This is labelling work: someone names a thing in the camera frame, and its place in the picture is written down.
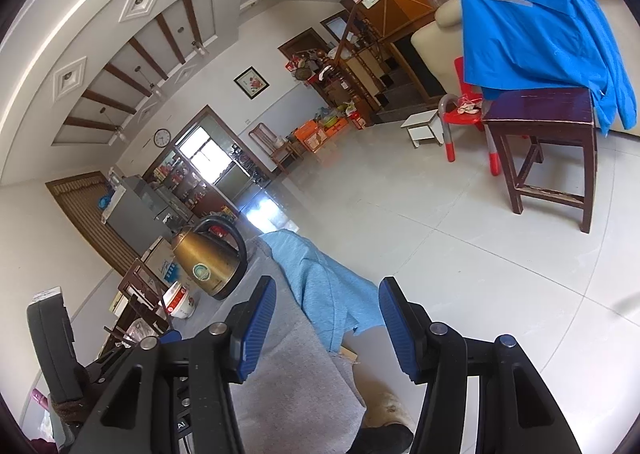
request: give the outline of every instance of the kettle sticker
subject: kettle sticker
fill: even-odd
[[[193,267],[193,277],[201,281],[209,280],[211,277],[211,270],[205,264],[196,264]]]

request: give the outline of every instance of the framed picture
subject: framed picture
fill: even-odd
[[[255,98],[269,84],[254,68],[249,68],[234,80],[249,98]]]

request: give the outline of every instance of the red plastic child chair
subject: red plastic child chair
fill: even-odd
[[[482,108],[478,109],[478,112],[458,112],[458,106],[463,101],[481,101],[482,107],[485,103],[482,100],[482,94],[473,91],[473,87],[464,81],[464,64],[463,57],[459,56],[454,60],[456,73],[458,74],[458,80],[460,81],[460,90],[462,96],[458,97],[455,94],[445,94],[438,104],[438,113],[440,114],[440,120],[442,122],[442,132],[444,136],[444,146],[447,152],[447,160],[450,162],[456,160],[456,152],[453,147],[453,140],[451,138],[450,124],[453,125],[475,125],[481,132],[486,134],[486,144],[489,149],[489,168],[491,174],[494,176],[500,175],[500,159],[495,148],[494,139],[488,130],[484,130],[482,124]],[[447,105],[449,103],[454,104],[453,110],[447,112]]]

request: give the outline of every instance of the metal bolt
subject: metal bolt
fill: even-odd
[[[516,339],[511,335],[500,335],[500,344],[507,348],[512,348],[517,344]]]
[[[147,337],[140,341],[140,347],[145,351],[149,349],[153,349],[158,344],[158,339],[156,337]]]
[[[429,326],[429,331],[434,335],[446,335],[449,328],[447,328],[447,325],[442,322],[434,322]]]
[[[226,333],[226,324],[224,322],[213,322],[209,326],[209,333],[212,335],[223,335]]]

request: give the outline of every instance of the gray tablecloth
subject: gray tablecloth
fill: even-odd
[[[174,319],[183,338],[212,322],[251,295],[262,275],[276,282],[276,309],[256,370],[241,386],[231,384],[238,426],[248,454],[340,453],[351,447],[365,407],[353,383],[351,361],[330,355],[293,298],[269,246],[247,242],[249,267],[234,292],[217,301],[196,289],[196,310]]]

